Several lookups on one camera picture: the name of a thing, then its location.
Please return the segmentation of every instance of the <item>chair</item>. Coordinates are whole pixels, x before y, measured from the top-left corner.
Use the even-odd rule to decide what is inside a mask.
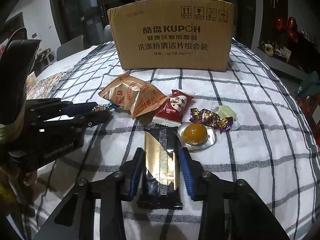
[[[57,61],[84,50],[84,37],[80,35],[57,49]]]
[[[110,25],[107,25],[106,27],[104,27],[104,42],[108,42],[108,41],[113,41],[113,36],[112,36],[112,32],[110,29]]]

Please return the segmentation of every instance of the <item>tablecloth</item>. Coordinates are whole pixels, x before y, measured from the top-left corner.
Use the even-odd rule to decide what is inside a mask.
[[[191,157],[219,178],[243,178],[257,192],[286,230],[301,239],[319,215],[319,147],[296,101],[271,69],[251,50],[233,40],[231,68],[226,72],[194,69],[130,71],[164,94],[171,89],[195,93],[192,107],[228,105],[240,128],[222,134],[216,143]],[[69,71],[49,97],[74,103],[108,103],[98,92],[123,74],[114,43],[95,48]],[[187,112],[183,121],[187,122]],[[104,124],[86,130],[84,146],[39,169],[33,186],[36,215],[23,217],[24,235],[33,238],[77,178],[104,179],[144,147],[145,124],[122,109],[112,110]],[[132,239],[197,239],[201,202],[187,195],[180,171],[183,210],[142,210],[136,199],[123,202],[126,236]],[[99,239],[100,203],[96,202],[94,235]]]

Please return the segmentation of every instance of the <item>cardboard box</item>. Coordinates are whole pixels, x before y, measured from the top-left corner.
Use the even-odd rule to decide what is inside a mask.
[[[233,9],[220,0],[145,0],[109,9],[122,68],[225,71]]]

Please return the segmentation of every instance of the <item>orange candy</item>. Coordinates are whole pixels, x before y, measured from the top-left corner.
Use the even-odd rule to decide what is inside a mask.
[[[199,123],[192,123],[182,133],[182,138],[190,145],[199,145],[207,141],[207,129]]]

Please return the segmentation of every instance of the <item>metal bolt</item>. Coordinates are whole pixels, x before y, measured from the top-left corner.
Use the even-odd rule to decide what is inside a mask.
[[[85,185],[85,184],[87,184],[87,180],[86,179],[78,179],[78,185],[79,186],[83,186],[83,185]]]
[[[210,171],[202,172],[202,177],[204,177],[204,178],[209,178],[211,175],[212,175],[212,173]]]
[[[116,178],[120,178],[123,176],[123,172],[122,171],[115,171],[113,173],[113,176],[115,176]]]
[[[244,179],[238,179],[238,184],[240,186],[245,186],[245,185],[247,185],[247,182]]]

